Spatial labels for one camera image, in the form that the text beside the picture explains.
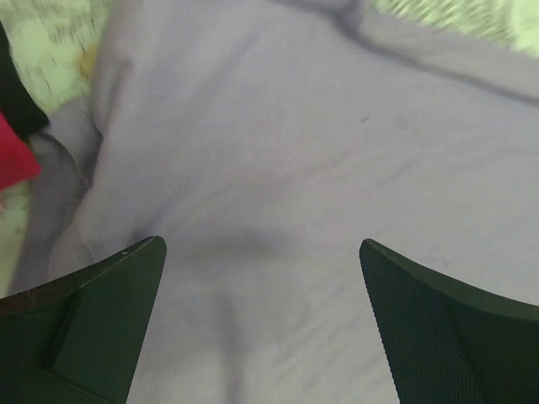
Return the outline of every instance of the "black object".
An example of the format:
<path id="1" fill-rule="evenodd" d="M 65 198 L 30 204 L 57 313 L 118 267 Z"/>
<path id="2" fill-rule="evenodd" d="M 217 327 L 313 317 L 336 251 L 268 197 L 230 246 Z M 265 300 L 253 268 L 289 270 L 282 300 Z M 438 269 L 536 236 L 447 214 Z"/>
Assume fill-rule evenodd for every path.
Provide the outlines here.
<path id="1" fill-rule="evenodd" d="M 125 403 L 165 256 L 152 237 L 1 299 L 0 403 Z"/>
<path id="2" fill-rule="evenodd" d="M 360 260 L 402 404 L 539 403 L 539 307 L 439 274 L 372 240 L 363 242 Z"/>
<path id="3" fill-rule="evenodd" d="M 11 58 L 8 36 L 0 30 L 0 110 L 13 132 L 26 141 L 49 124 L 47 115 L 35 104 L 19 79 Z"/>

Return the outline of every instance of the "folded fabric edge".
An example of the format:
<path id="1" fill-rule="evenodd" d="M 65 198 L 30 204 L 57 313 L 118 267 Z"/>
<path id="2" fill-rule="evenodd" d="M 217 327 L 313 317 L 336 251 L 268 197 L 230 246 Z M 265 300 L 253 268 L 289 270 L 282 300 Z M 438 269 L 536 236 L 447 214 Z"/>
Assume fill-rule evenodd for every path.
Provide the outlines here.
<path id="1" fill-rule="evenodd" d="M 360 38 L 376 51 L 478 87 L 539 104 L 539 60 L 471 35 L 415 24 L 372 7 L 363 13 Z"/>

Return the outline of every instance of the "red fabric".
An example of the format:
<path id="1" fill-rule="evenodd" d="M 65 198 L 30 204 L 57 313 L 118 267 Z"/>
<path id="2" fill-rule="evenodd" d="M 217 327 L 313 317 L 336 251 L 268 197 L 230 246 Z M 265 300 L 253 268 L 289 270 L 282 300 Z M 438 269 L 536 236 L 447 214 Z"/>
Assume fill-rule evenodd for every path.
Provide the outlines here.
<path id="1" fill-rule="evenodd" d="M 0 190 L 40 173 L 32 151 L 15 135 L 0 112 Z"/>

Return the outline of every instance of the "red object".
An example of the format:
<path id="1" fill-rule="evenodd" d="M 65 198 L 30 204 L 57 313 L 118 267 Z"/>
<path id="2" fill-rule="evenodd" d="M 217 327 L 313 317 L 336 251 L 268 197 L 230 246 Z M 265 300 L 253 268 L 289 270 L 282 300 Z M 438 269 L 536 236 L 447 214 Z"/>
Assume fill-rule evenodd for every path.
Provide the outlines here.
<path id="1" fill-rule="evenodd" d="M 37 177 L 40 165 L 0 112 L 0 190 Z"/>

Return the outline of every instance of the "garment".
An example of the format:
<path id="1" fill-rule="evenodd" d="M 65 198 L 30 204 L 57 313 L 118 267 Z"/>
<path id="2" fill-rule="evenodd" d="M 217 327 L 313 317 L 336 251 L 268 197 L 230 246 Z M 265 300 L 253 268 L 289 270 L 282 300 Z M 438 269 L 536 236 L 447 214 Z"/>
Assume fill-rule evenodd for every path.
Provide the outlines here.
<path id="1" fill-rule="evenodd" d="M 32 151 L 14 134 L 0 113 L 0 190 L 32 179 L 39 173 L 40 166 Z"/>
<path id="2" fill-rule="evenodd" d="M 377 54 L 344 5 L 117 0 L 91 95 L 32 137 L 54 241 L 19 290 L 168 244 L 130 404 L 397 404 L 367 237 L 539 303 L 537 106 Z"/>
<path id="3" fill-rule="evenodd" d="M 23 140 L 47 126 L 49 119 L 35 104 L 19 79 L 3 26 L 0 30 L 0 110 L 14 132 Z"/>

